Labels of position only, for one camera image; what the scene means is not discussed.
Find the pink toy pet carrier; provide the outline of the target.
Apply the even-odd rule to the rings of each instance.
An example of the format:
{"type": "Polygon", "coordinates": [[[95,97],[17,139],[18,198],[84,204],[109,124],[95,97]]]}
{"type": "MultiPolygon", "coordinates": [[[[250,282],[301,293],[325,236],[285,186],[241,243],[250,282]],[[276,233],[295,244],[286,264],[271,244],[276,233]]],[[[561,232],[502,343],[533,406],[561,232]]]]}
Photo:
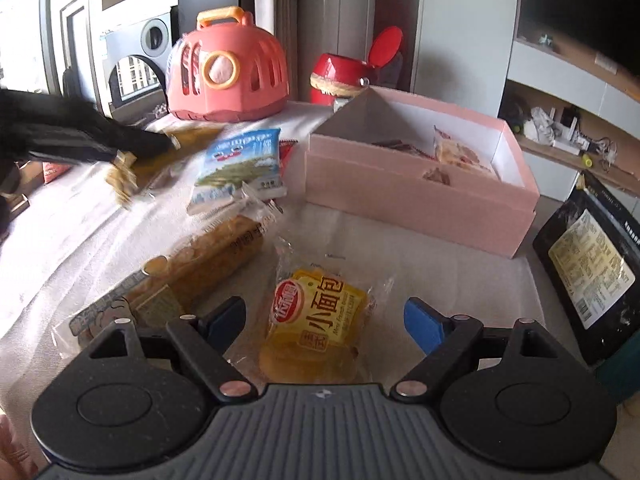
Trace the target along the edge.
{"type": "Polygon", "coordinates": [[[280,41],[238,6],[199,13],[169,55],[167,106],[179,119],[250,122],[279,113],[289,96],[280,41]]]}

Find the black bag with label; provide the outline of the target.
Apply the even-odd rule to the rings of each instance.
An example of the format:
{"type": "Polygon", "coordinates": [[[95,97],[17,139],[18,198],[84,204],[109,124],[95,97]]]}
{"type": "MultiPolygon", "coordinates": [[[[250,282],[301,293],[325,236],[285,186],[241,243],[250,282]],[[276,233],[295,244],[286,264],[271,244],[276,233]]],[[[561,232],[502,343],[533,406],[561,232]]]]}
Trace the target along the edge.
{"type": "Polygon", "coordinates": [[[639,222],[588,170],[533,241],[580,354],[598,365],[639,330],[639,222]]]}

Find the black television screen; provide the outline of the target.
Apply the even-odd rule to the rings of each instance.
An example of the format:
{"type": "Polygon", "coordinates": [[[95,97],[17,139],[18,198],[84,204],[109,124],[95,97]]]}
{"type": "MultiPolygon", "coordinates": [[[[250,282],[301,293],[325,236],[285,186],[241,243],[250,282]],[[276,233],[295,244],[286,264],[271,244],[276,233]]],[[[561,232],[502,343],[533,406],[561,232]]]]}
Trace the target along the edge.
{"type": "Polygon", "coordinates": [[[521,0],[527,24],[547,26],[639,73],[639,0],[521,0]]]}

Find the red snack packet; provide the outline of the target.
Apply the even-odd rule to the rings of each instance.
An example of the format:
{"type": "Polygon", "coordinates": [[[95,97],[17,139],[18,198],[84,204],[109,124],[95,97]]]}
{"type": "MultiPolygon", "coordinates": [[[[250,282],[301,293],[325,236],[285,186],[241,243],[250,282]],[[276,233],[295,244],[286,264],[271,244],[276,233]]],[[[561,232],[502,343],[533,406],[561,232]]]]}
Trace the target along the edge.
{"type": "Polygon", "coordinates": [[[286,166],[288,166],[288,160],[292,155],[292,151],[296,148],[298,142],[295,140],[280,140],[279,141],[279,162],[280,173],[285,172],[286,166]]]}

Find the snacks inside pink box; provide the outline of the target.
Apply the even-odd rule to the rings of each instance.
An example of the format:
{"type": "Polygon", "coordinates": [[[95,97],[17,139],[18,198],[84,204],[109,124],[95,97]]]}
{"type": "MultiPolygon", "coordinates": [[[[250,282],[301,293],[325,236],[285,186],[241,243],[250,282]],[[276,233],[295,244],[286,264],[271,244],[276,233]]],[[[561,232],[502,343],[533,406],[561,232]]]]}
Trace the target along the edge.
{"type": "Polygon", "coordinates": [[[487,157],[474,148],[470,148],[465,144],[442,129],[434,127],[434,142],[431,153],[418,148],[414,144],[410,144],[403,140],[389,140],[374,142],[375,146],[380,148],[389,148],[390,150],[406,153],[410,155],[420,156],[432,160],[433,162],[441,162],[442,164],[456,166],[462,170],[479,174],[494,180],[499,180],[496,170],[491,165],[487,157]]]}

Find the teal container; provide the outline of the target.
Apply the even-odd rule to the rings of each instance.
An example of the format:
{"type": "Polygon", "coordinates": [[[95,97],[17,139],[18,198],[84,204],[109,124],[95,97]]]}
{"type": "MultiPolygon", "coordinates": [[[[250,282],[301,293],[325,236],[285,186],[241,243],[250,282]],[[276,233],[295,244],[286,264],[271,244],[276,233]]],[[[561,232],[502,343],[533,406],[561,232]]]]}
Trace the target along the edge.
{"type": "Polygon", "coordinates": [[[631,398],[639,391],[640,385],[638,344],[625,344],[603,362],[594,374],[617,404],[631,398]]]}

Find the long brown pastry packet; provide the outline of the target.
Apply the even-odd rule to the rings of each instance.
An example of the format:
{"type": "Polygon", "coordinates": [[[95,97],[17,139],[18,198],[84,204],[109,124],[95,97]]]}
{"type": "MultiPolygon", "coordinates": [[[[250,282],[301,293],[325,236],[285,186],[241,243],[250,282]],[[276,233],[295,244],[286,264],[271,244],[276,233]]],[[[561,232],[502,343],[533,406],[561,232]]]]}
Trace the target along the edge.
{"type": "Polygon", "coordinates": [[[118,318],[143,328],[162,328],[193,314],[214,290],[254,259],[267,232],[282,218],[274,200],[261,200],[246,186],[239,198],[215,212],[171,249],[148,260],[91,304],[53,329],[63,359],[76,356],[118,318]]]}

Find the blue white milk packet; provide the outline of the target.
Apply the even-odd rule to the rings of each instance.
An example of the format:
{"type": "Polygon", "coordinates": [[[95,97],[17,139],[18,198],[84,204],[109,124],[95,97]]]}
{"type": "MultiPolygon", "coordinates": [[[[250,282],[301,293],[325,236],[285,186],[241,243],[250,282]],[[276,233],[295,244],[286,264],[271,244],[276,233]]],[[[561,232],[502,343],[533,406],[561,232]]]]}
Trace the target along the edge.
{"type": "Polygon", "coordinates": [[[248,186],[261,200],[288,192],[281,177],[279,128],[244,131],[210,144],[194,181],[191,216],[230,205],[248,186]]]}

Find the pink cardboard box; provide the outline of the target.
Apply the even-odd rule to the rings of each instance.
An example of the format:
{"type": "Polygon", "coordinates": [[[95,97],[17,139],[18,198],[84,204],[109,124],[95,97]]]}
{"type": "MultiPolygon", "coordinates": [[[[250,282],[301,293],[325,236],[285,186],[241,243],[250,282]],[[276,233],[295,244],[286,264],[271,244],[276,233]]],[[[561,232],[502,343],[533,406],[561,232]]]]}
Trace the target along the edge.
{"type": "Polygon", "coordinates": [[[371,87],[310,134],[305,196],[316,205],[511,258],[534,222],[539,191],[503,120],[371,87]],[[434,127],[487,157],[499,180],[374,145],[403,140],[431,153],[434,127]]]}

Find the yellow mini bread packet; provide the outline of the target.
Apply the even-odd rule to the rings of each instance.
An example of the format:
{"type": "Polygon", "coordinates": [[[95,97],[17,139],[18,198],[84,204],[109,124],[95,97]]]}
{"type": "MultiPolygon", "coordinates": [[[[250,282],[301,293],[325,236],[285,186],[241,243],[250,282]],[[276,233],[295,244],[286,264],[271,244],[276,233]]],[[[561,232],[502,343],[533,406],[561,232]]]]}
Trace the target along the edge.
{"type": "Polygon", "coordinates": [[[230,364],[260,388],[370,382],[369,325],[385,310],[396,276],[283,236],[273,248],[273,279],[229,351],[230,364]]]}

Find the brown snack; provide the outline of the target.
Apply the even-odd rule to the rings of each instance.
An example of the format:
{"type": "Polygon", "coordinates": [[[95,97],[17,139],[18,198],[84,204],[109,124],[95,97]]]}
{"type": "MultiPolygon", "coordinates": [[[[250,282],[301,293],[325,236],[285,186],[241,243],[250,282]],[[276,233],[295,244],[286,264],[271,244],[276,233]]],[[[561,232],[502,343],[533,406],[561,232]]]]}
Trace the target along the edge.
{"type": "Polygon", "coordinates": [[[113,189],[117,203],[128,208],[139,191],[137,177],[131,169],[137,157],[130,152],[118,152],[112,161],[105,181],[113,189]]]}

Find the white TV cabinet shelf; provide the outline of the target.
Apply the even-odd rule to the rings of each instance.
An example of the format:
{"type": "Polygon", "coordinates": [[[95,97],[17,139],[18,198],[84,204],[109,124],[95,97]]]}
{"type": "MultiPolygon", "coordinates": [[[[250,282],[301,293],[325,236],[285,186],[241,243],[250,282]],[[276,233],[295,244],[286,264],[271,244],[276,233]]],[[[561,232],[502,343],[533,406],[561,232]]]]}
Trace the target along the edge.
{"type": "Polygon", "coordinates": [[[499,108],[545,196],[591,170],[632,208],[639,198],[639,79],[562,38],[559,52],[513,41],[499,108]]]}

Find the red lidded canister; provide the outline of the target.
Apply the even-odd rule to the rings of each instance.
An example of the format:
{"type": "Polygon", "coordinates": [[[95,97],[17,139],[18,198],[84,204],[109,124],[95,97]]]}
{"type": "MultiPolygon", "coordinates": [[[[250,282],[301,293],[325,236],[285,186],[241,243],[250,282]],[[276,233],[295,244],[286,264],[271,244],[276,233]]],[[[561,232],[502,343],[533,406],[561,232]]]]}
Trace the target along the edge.
{"type": "Polygon", "coordinates": [[[311,102],[332,106],[336,100],[349,100],[369,86],[395,89],[404,64],[402,40],[401,29],[388,26],[373,39],[364,61],[323,53],[309,76],[311,102]]]}

